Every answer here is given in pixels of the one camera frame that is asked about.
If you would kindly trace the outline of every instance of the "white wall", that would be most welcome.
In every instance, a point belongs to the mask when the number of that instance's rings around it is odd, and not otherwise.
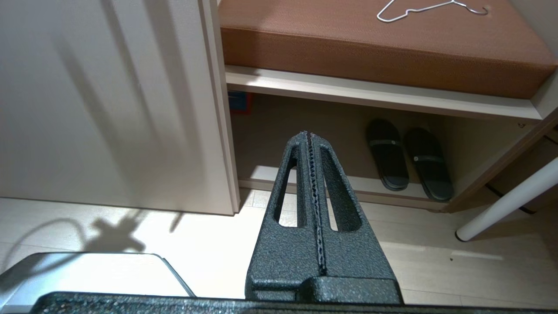
[[[0,196],[232,213],[197,1],[0,2]]]

